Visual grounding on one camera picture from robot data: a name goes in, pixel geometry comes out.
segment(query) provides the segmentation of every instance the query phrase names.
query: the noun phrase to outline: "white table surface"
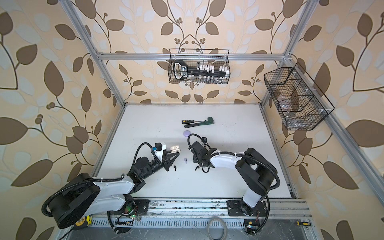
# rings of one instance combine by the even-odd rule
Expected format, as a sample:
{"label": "white table surface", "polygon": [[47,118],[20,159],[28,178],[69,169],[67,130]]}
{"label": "white table surface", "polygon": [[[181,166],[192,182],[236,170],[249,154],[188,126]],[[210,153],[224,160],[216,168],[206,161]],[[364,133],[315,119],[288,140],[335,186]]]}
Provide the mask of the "white table surface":
{"label": "white table surface", "polygon": [[[184,128],[181,121],[206,120],[213,117],[215,124]],[[168,172],[161,169],[145,179],[145,186],[133,197],[242,197],[247,185],[235,169],[211,168],[203,173],[195,171],[187,138],[189,130],[208,138],[212,148],[221,151],[242,152],[252,147],[278,171],[281,184],[268,194],[271,198],[290,198],[281,166],[258,105],[128,105],[105,156],[99,177],[116,177],[127,173],[136,149],[142,142],[152,146],[156,142],[179,145],[181,152]],[[198,138],[191,137],[191,144]],[[146,156],[151,161],[148,146],[143,146],[137,158]]]}

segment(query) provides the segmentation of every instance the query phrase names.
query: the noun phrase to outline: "black wire basket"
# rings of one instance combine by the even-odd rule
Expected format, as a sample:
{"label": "black wire basket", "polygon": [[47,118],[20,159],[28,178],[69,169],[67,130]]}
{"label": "black wire basket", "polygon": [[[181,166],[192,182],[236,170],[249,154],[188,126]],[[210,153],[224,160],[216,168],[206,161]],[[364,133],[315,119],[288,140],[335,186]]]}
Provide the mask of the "black wire basket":
{"label": "black wire basket", "polygon": [[[271,94],[283,125],[287,130],[313,130],[333,110],[331,101],[313,81],[308,86],[302,77],[302,67],[283,67],[264,74],[265,86]],[[331,107],[316,97],[325,97]]]}
{"label": "black wire basket", "polygon": [[169,50],[170,83],[228,84],[231,76],[229,50],[172,48]]}

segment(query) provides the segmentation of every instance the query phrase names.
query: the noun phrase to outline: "wallpaper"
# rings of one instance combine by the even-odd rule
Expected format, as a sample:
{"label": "wallpaper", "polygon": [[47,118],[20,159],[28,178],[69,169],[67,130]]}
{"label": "wallpaper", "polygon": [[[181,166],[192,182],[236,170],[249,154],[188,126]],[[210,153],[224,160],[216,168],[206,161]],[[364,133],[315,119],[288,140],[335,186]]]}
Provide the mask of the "wallpaper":
{"label": "wallpaper", "polygon": [[335,113],[384,174],[384,2],[320,1],[293,59],[335,105]]}
{"label": "wallpaper", "polygon": [[166,61],[117,61],[107,64],[127,103],[258,103],[265,94],[264,73],[273,61],[230,61],[228,84],[170,83]]}
{"label": "wallpaper", "polygon": [[384,208],[326,123],[312,131],[287,131],[275,105],[265,109],[298,197],[308,202],[320,236],[382,239]]}
{"label": "wallpaper", "polygon": [[283,53],[304,0],[73,0],[99,52]]}
{"label": "wallpaper", "polygon": [[2,239],[46,240],[42,203],[90,172],[120,110],[57,1],[0,1]]}

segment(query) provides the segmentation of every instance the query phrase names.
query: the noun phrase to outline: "purple lid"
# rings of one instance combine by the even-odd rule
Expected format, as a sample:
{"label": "purple lid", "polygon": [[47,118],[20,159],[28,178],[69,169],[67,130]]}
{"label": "purple lid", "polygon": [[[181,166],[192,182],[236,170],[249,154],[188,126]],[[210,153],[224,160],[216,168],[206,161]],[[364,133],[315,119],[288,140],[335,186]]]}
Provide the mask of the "purple lid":
{"label": "purple lid", "polygon": [[184,135],[184,137],[188,137],[189,136],[189,134],[191,134],[191,132],[190,131],[184,131],[184,133],[183,133],[183,135]]}

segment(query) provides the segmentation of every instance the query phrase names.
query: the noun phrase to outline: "mounting plate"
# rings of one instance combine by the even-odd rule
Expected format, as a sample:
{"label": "mounting plate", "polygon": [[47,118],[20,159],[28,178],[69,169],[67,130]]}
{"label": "mounting plate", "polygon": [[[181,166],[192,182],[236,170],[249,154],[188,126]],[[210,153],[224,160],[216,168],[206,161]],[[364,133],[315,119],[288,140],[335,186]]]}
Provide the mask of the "mounting plate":
{"label": "mounting plate", "polygon": [[[243,214],[241,211],[241,204],[240,200],[229,200],[227,201],[228,206],[228,215],[231,217],[248,217],[247,215]],[[265,217],[266,216],[266,210],[264,210],[264,207],[266,207],[265,202],[259,201],[255,208],[257,208],[257,211],[252,216],[257,216],[257,212],[259,214],[259,217]]]}

